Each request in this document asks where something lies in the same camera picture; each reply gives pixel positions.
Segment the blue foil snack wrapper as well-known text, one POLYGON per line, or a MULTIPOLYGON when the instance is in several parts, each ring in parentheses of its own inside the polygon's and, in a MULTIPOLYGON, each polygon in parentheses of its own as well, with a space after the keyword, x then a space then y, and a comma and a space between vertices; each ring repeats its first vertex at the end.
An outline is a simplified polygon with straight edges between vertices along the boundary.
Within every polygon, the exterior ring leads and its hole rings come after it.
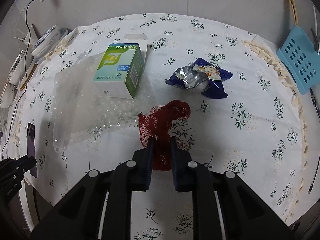
POLYGON ((191 65, 176 69, 165 83, 180 89, 198 90, 210 99, 225 99, 228 94, 224 90, 223 81, 232 76, 233 73, 198 58, 191 65))

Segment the blue plastic utensil holder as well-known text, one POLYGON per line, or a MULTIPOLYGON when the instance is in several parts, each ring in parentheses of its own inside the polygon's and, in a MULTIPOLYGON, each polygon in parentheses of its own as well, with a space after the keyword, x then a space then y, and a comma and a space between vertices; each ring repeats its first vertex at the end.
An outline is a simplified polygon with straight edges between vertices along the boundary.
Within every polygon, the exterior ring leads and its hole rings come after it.
POLYGON ((319 54, 305 31, 293 25, 277 57, 289 71, 300 94, 319 84, 319 54))

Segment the blue white porcelain bowl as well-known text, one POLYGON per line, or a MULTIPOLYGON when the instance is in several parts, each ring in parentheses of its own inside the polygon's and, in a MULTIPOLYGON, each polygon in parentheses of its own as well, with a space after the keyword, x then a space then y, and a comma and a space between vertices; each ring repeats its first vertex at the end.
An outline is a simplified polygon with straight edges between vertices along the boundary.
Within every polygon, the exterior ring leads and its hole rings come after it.
POLYGON ((31 55, 35 58, 43 57, 56 41, 59 40, 60 29, 57 25, 52 26, 47 30, 36 42, 31 51, 31 55))

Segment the green white medicine box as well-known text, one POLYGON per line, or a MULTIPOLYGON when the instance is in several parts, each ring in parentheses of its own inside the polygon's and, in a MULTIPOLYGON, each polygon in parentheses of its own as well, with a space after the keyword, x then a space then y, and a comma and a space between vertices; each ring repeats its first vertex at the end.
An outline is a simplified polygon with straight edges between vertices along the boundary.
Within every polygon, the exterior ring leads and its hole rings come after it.
POLYGON ((145 34, 126 34, 123 43, 111 43, 97 67, 94 85, 112 98, 134 99, 147 49, 145 34))

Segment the dark purple wrapper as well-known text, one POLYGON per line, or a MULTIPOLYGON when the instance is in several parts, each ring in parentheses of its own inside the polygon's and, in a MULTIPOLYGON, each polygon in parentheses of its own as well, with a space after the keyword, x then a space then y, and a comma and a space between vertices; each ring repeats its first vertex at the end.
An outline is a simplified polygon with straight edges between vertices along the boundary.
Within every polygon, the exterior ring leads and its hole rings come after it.
POLYGON ((37 161, 35 158, 35 126, 30 122, 27 126, 27 155, 34 162, 34 166, 30 169, 30 174, 34 178, 37 178, 37 161))

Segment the clear bubble wrap sheet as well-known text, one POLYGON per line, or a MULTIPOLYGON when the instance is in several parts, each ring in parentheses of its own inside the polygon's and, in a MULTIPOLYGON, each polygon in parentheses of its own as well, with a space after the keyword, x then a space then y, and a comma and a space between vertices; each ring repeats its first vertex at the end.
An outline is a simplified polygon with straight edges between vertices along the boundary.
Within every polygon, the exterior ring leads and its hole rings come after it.
POLYGON ((75 65, 55 75, 53 91, 53 146, 61 152, 68 145, 127 127, 137 127, 139 113, 155 102, 146 74, 134 99, 112 98, 93 82, 102 54, 82 56, 75 65))

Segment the wooden coaster board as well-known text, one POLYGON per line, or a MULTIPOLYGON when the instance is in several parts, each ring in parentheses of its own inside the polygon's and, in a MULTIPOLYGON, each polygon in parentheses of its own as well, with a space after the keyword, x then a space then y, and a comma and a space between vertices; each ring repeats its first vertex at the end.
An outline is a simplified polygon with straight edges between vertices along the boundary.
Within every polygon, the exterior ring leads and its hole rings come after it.
POLYGON ((37 69, 38 64, 36 63, 32 63, 30 65, 30 67, 27 70, 27 73, 25 74, 25 76, 23 77, 21 83, 20 83, 20 87, 19 87, 19 91, 22 91, 25 89, 27 83, 30 81, 30 79, 32 78, 33 74, 35 73, 36 69, 37 69))

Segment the wooden chopsticks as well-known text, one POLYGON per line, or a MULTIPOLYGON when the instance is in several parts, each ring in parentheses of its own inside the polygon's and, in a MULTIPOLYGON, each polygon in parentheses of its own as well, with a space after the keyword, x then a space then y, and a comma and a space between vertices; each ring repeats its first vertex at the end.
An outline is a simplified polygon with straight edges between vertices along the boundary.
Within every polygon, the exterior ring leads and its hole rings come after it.
POLYGON ((299 26, 297 8, 295 4, 295 0, 289 0, 290 8, 293 14, 293 20, 296 26, 299 26))

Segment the white floral tablecloth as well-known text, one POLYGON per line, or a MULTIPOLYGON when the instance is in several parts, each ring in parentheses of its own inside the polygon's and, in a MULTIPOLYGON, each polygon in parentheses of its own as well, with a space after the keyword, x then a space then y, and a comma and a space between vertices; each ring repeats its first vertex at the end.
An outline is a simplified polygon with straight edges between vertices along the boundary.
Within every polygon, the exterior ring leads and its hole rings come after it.
POLYGON ((9 154, 53 208, 31 239, 293 239, 300 87, 252 33, 143 14, 77 27, 29 80, 9 154))

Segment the red mesh net bag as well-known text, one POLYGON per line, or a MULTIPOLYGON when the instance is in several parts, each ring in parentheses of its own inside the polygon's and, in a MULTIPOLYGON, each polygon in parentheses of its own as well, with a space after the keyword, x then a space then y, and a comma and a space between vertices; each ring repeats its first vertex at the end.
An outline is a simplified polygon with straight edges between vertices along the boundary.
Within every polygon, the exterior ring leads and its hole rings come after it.
POLYGON ((191 114, 187 102, 172 100, 164 106, 153 107, 149 114, 139 113, 138 127, 140 142, 147 147, 149 137, 154 137, 155 152, 152 155, 152 169, 170 171, 172 169, 171 136, 169 132, 175 120, 188 120, 191 114))

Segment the white ceramic bowl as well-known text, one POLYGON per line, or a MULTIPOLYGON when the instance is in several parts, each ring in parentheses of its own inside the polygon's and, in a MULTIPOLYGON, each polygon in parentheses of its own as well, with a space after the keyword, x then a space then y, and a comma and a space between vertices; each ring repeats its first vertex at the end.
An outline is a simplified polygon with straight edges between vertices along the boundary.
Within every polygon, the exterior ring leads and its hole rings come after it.
POLYGON ((22 50, 18 56, 16 57, 16 60, 11 66, 11 69, 8 74, 7 81, 12 85, 18 85, 22 79, 23 76, 23 57, 24 57, 25 51, 22 50))

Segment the white cup with sticks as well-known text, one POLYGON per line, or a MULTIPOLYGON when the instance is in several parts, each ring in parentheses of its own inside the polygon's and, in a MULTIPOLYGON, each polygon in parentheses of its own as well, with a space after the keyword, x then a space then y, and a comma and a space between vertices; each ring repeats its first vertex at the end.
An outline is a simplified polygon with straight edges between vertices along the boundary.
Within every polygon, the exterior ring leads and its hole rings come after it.
POLYGON ((19 38, 19 37, 14 37, 14 39, 22 42, 23 44, 25 44, 26 46, 28 45, 28 41, 30 41, 29 46, 31 46, 31 48, 34 48, 35 45, 37 44, 39 37, 34 29, 34 24, 32 23, 31 26, 29 27, 30 32, 27 33, 27 35, 25 35, 25 37, 19 38))

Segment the white straw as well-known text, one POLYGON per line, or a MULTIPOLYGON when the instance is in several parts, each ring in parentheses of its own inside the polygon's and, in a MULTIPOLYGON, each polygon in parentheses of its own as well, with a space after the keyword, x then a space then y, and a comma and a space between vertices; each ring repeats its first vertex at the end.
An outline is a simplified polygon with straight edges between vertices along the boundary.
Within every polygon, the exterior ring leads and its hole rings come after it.
POLYGON ((315 21, 315 34, 318 35, 318 25, 317 25, 317 13, 316 13, 316 7, 313 5, 313 16, 315 21))

